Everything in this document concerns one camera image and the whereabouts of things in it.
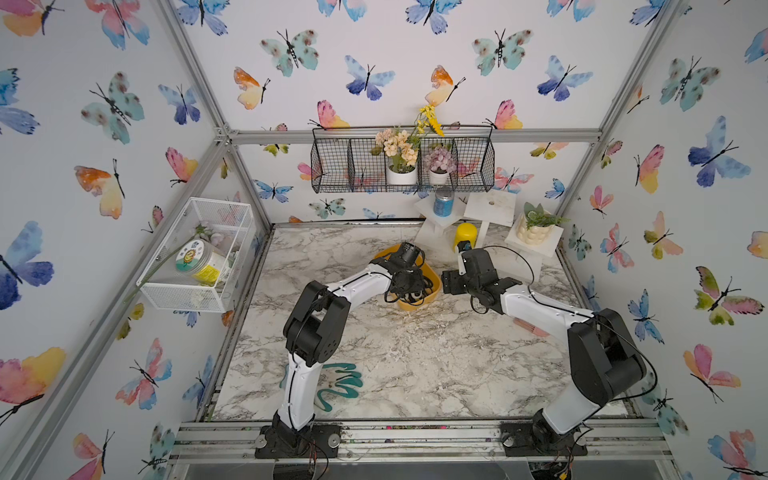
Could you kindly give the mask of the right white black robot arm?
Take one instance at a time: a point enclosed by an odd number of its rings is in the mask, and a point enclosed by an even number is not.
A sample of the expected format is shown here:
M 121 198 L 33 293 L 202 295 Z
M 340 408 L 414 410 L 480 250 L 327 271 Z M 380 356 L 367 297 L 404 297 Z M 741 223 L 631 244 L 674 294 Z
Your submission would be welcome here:
M 458 255 L 459 268 L 441 274 L 443 290 L 470 296 L 487 310 L 522 320 L 567 347 L 570 380 L 532 420 L 533 435 L 554 442 L 623 395 L 647 375 L 647 361 L 621 315 L 591 311 L 537 294 L 530 285 L 501 277 L 486 248 Z

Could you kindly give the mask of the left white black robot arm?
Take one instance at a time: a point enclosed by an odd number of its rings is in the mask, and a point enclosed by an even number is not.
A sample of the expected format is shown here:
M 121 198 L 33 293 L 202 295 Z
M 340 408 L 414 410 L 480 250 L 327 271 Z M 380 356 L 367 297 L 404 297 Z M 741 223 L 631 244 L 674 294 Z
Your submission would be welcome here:
M 314 420 L 323 364 L 338 349 L 352 310 L 377 296 L 387 303 L 420 305 L 436 290 L 424 276 L 425 264 L 423 250 L 403 242 L 348 278 L 330 284 L 311 281 L 304 287 L 283 328 L 288 365 L 276 413 L 279 426 L 298 433 Z

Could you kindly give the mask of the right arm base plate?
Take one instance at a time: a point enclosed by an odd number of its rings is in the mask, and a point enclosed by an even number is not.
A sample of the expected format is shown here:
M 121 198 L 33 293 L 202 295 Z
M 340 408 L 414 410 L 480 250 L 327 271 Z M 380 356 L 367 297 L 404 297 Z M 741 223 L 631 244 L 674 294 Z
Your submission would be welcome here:
M 581 457 L 588 453 L 576 441 L 576 428 L 559 434 L 543 418 L 506 422 L 499 429 L 506 457 Z

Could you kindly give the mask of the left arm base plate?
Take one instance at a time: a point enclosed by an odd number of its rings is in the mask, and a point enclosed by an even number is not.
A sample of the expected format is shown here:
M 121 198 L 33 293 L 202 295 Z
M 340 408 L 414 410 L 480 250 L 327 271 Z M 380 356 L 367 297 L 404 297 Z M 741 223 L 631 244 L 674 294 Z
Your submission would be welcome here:
M 256 459 L 333 459 L 341 444 L 341 427 L 334 424 L 309 423 L 294 430 L 275 417 L 263 426 L 255 442 Z

